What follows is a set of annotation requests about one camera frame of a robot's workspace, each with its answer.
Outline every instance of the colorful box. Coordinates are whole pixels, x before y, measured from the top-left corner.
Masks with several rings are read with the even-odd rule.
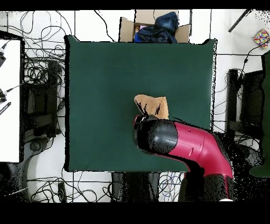
[[[257,33],[257,35],[255,37],[253,37],[253,40],[259,45],[263,44],[264,42],[266,42],[269,39],[270,39],[270,35],[265,29],[262,29],[261,31],[259,31]],[[264,45],[262,45],[262,47],[267,48],[268,43],[265,43]]]

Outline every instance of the green mat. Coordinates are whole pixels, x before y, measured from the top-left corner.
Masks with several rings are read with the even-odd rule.
[[[262,166],[253,167],[251,175],[257,177],[270,177],[270,51],[262,55],[265,78],[262,84],[264,92],[263,105],[263,131],[262,149],[265,163]]]
[[[69,171],[187,171],[132,140],[137,94],[166,96],[169,117],[210,129],[215,40],[205,44],[79,42],[66,36]]]

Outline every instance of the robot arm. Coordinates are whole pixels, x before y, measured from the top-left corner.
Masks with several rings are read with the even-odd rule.
[[[134,141],[143,152],[197,164],[203,170],[203,200],[233,199],[233,169],[216,135],[153,115],[137,116],[133,125]]]

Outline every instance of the blue cloth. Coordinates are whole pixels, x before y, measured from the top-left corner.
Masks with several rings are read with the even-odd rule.
[[[138,33],[135,34],[134,42],[135,42],[135,43],[140,43],[140,42],[141,42],[141,39],[140,39],[140,37],[138,36]]]
[[[142,28],[138,36],[142,42],[177,43],[175,31],[178,28],[178,18],[175,12],[170,12],[156,19],[154,25]]]

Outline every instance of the open cardboard box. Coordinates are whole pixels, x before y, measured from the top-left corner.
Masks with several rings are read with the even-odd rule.
[[[119,42],[133,42],[134,30],[140,25],[154,25],[155,19],[170,12],[175,12],[178,16],[178,10],[135,10],[134,22],[124,17],[120,18]],[[188,43],[190,24],[180,26],[175,32],[177,43]]]

